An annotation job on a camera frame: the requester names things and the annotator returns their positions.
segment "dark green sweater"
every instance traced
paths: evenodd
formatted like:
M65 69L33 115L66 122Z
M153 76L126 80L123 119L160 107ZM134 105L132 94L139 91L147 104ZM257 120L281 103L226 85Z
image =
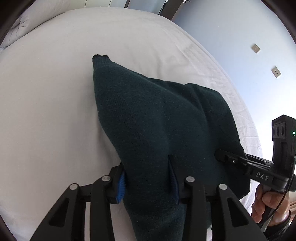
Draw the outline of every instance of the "dark green sweater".
M217 149L244 155L217 91L147 78L108 56L95 55L93 65L99 120L126 171L124 205L138 241L182 239L186 207L170 193L169 154L203 183L225 183L238 198L248 194L250 179L214 157Z

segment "electrical outlet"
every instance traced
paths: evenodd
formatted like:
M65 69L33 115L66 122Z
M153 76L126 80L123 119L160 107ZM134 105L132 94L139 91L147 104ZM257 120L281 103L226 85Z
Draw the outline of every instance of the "electrical outlet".
M276 78L281 75L281 72L278 70L278 68L276 66L271 71L273 72L273 74Z
M256 44L254 44L251 48L254 50L255 53L258 53L260 51L260 48Z

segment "bed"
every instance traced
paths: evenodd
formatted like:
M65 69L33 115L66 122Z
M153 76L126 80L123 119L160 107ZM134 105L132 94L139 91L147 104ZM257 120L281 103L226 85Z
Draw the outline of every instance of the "bed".
M217 90L233 113L245 152L262 156L252 118L231 80L180 27L132 9L65 12L0 52L0 214L18 241L30 239L71 183L93 183L120 163L97 117L94 54L107 54L147 77ZM241 199L249 212L256 186L252 181ZM115 240L136 240L124 205L112 205L111 213Z

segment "human hand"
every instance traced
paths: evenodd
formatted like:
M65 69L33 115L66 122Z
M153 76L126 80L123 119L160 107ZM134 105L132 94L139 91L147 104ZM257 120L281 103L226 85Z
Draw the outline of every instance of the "human hand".
M265 205L272 209L276 209L282 198L283 194L277 192L266 192L265 194L263 194L263 185L260 184L256 189L256 197L252 205L252 218L254 219L254 221L256 223L259 223L261 221L262 214L265 211ZM287 195L281 203L281 206L273 215L272 220L270 221L268 226L275 226L286 221L289 216L289 209L290 197L289 192L287 192Z

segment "silver screw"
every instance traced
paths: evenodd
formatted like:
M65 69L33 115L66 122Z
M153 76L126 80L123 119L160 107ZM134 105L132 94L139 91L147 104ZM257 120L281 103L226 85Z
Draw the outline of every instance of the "silver screw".
M75 190L75 189L78 188L78 185L77 185L76 183L72 183L72 184L69 186L69 188L70 188L71 190Z
M186 181L189 183L192 183L195 181L195 179L194 179L194 177L189 176L189 177L186 177Z
M222 183L222 184L219 185L219 188L222 189L222 190L226 190L227 186Z
M109 182L111 180L111 177L110 176L103 176L102 177L102 181L103 182Z

